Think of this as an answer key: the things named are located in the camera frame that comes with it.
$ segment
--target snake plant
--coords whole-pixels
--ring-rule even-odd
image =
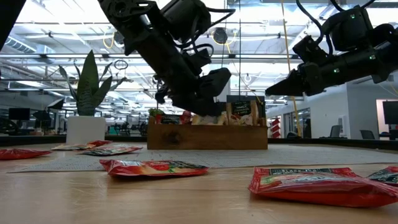
[[[77,91],[72,87],[65,69],[60,66],[60,73],[65,78],[69,85],[70,94],[76,100],[77,112],[79,116],[94,116],[95,108],[98,107],[104,100],[109,91],[114,91],[126,78],[120,79],[117,84],[112,85],[112,76],[107,78],[101,86],[100,81],[109,71],[112,63],[105,66],[101,78],[98,79],[98,69],[95,63],[93,51],[90,51],[86,57],[83,70],[80,73],[79,68],[75,65],[79,76]]]

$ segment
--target potted plant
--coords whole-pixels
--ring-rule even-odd
[[[107,74],[111,65],[112,63],[108,64],[101,78],[98,78],[94,53],[90,51],[81,73],[75,66],[79,76],[77,91],[71,86],[65,69],[60,66],[60,73],[68,82],[70,94],[76,100],[79,114],[79,116],[68,118],[67,144],[87,144],[90,141],[104,140],[106,120],[94,117],[95,108],[103,102],[109,91],[114,91],[126,79],[122,78],[117,84],[111,86],[112,76],[110,76],[100,86],[100,81]]]

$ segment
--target office chair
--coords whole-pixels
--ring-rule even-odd
[[[369,139],[369,140],[375,140],[376,139],[374,137],[372,131],[369,131],[369,130],[360,130],[360,131],[361,131],[362,139]]]
[[[330,130],[330,137],[331,138],[340,138],[340,131],[343,127],[341,125],[334,125],[331,127]]]

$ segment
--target yellow pole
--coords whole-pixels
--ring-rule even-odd
[[[288,65],[289,73],[290,73],[290,71],[291,71],[291,69],[290,69],[290,56],[289,56],[289,46],[287,44],[287,31],[286,31],[286,21],[285,21],[284,0],[282,0],[282,15],[283,15],[283,18],[284,18],[284,31],[285,31],[285,45],[286,45],[286,54],[287,54],[287,65]],[[296,115],[297,134],[298,134],[298,136],[301,137],[299,113],[297,112],[296,99],[295,99],[294,96],[292,96],[292,100],[293,100],[293,105],[294,105],[294,113]]]

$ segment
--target white pot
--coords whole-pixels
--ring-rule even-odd
[[[95,140],[105,140],[105,118],[71,116],[68,118],[67,128],[67,144],[87,144]]]

